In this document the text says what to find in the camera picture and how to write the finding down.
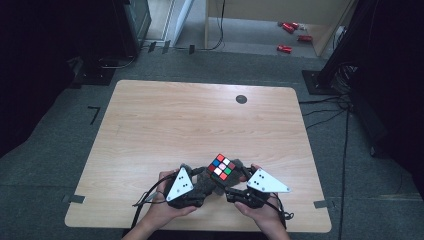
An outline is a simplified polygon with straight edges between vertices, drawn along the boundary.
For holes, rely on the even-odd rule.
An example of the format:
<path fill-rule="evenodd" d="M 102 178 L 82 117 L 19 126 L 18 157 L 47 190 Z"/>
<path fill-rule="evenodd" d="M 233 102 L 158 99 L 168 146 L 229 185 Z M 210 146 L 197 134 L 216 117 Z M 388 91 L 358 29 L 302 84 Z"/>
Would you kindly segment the black floor base plate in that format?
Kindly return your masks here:
<path fill-rule="evenodd" d="M 78 69 L 71 88 L 80 88 L 82 85 L 109 86 L 114 76 L 115 69 L 104 66 L 97 59 L 80 57 Z"/>

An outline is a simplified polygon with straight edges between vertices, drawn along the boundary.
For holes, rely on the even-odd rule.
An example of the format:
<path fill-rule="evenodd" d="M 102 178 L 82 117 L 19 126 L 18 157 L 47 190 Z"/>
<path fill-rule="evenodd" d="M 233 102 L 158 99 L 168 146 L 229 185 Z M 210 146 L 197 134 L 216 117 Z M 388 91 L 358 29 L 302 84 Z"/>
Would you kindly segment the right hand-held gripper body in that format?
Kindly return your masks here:
<path fill-rule="evenodd" d="M 259 168 L 254 171 L 246 183 L 245 190 L 241 192 L 241 199 L 237 202 L 243 203 L 249 208 L 262 208 L 272 193 L 289 193 L 291 189 L 268 172 Z"/>

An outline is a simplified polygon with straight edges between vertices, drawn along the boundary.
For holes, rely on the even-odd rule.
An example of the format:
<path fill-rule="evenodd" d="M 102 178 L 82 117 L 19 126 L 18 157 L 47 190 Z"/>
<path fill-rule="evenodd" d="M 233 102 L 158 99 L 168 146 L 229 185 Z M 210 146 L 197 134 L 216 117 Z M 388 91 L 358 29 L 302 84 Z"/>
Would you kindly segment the white panel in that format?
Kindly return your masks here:
<path fill-rule="evenodd" d="M 184 3 L 182 5 L 182 8 L 179 12 L 179 15 L 176 21 L 174 36 L 173 36 L 173 39 L 171 40 L 172 46 L 175 46 L 178 42 L 178 39 L 181 35 L 184 24 L 189 16 L 193 3 L 194 3 L 194 0 L 184 0 Z"/>

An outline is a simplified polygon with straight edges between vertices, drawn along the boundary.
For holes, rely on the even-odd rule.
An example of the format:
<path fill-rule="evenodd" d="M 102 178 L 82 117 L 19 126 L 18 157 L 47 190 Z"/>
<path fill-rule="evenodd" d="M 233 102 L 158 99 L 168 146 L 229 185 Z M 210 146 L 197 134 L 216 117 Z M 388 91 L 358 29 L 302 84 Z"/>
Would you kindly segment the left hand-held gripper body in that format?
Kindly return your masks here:
<path fill-rule="evenodd" d="M 172 177 L 172 181 L 165 187 L 165 200 L 167 204 L 176 209 L 189 206 L 201 207 L 206 197 L 205 194 L 196 192 L 192 178 L 185 167 Z"/>

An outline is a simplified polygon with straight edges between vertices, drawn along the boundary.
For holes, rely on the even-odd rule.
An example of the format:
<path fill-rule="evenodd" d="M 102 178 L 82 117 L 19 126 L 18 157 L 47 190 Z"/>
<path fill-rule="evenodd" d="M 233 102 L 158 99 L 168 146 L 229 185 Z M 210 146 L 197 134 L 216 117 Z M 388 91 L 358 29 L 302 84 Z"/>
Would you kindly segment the black stand pole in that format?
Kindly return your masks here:
<path fill-rule="evenodd" d="M 351 22 L 341 42 L 317 77 L 319 86 L 329 87 L 336 71 L 344 65 L 354 65 L 366 51 L 373 27 L 373 17 L 379 0 L 359 0 Z"/>

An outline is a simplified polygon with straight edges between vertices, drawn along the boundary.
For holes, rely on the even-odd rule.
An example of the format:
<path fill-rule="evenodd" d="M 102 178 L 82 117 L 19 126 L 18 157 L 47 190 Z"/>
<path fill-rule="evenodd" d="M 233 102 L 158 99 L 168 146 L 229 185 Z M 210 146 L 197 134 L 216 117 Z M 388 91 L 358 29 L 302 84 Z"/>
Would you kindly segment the grey cloth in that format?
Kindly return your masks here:
<path fill-rule="evenodd" d="M 228 186 L 226 187 L 233 187 L 238 185 L 241 182 L 239 180 L 239 177 L 242 175 L 241 167 L 243 166 L 243 163 L 239 159 L 233 159 L 231 161 L 236 165 L 236 169 L 233 175 L 229 178 Z M 192 168 L 186 164 L 182 164 L 182 167 L 186 169 L 188 175 L 190 176 Z M 209 174 L 207 173 L 206 169 L 204 172 L 196 175 L 195 177 L 196 177 L 196 182 L 194 183 L 194 189 L 193 189 L 194 192 L 203 193 L 206 196 L 209 196 L 212 193 L 222 196 L 225 193 L 224 189 L 226 187 L 220 186 L 215 181 L 213 181 L 210 178 Z"/>

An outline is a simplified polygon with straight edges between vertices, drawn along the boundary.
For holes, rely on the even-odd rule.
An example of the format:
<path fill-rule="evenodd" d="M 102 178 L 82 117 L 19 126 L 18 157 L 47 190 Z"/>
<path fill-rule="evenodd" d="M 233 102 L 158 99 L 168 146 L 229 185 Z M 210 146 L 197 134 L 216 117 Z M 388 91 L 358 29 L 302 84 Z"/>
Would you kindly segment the person's left hand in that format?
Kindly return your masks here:
<path fill-rule="evenodd" d="M 153 198 L 153 204 L 150 205 L 147 213 L 143 217 L 143 219 L 147 222 L 147 225 L 153 229 L 158 230 L 173 219 L 177 217 L 186 216 L 197 210 L 194 206 L 185 207 L 182 209 L 176 209 L 170 207 L 165 200 L 163 195 L 164 189 L 166 186 L 166 181 L 163 181 L 156 188 L 156 196 Z"/>

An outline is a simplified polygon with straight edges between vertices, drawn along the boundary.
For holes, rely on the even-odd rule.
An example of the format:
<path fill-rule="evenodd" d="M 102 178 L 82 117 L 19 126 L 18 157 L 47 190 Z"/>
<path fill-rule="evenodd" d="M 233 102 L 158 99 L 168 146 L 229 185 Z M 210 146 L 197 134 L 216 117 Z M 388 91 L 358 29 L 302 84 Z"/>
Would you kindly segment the multicoloured puzzle cube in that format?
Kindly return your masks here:
<path fill-rule="evenodd" d="M 236 165 L 222 154 L 218 154 L 208 165 L 207 173 L 218 185 L 228 186 L 229 178 L 233 175 Z"/>

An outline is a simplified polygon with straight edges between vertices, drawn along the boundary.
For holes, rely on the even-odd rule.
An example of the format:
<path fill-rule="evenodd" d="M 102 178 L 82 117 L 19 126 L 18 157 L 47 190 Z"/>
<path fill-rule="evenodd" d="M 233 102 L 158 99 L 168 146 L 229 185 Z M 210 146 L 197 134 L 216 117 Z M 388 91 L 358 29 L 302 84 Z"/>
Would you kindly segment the person's right hand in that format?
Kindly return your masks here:
<path fill-rule="evenodd" d="M 286 231 L 276 210 L 279 204 L 275 197 L 270 197 L 268 199 L 268 204 L 258 209 L 249 208 L 240 202 L 235 202 L 234 205 L 244 216 L 251 218 L 262 233 L 281 230 Z"/>

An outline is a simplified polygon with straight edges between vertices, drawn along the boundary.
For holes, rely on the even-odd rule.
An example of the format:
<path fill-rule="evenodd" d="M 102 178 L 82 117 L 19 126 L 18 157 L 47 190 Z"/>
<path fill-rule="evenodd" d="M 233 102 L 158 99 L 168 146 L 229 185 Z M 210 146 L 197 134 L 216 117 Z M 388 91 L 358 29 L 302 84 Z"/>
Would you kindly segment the dark cabinet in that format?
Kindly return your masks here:
<path fill-rule="evenodd" d="M 112 0 L 125 57 L 138 55 L 151 24 L 147 0 Z"/>

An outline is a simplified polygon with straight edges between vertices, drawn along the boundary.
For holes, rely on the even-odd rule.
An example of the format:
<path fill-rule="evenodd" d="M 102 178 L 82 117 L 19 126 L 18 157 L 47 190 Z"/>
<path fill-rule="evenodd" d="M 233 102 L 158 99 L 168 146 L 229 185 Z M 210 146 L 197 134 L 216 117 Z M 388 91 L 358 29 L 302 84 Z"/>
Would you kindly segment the light wooden partition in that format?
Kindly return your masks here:
<path fill-rule="evenodd" d="M 321 56 L 339 26 L 348 23 L 358 0 L 206 0 L 205 39 L 208 18 L 295 22 L 306 25 L 312 45 Z"/>

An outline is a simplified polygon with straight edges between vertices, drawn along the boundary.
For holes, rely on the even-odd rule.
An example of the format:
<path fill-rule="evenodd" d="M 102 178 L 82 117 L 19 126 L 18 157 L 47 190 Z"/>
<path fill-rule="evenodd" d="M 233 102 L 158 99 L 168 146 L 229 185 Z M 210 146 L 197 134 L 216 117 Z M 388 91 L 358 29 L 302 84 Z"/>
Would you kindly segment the black stand base plate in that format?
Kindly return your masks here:
<path fill-rule="evenodd" d="M 331 80 L 321 71 L 303 70 L 302 76 L 310 95 L 338 95 Z"/>

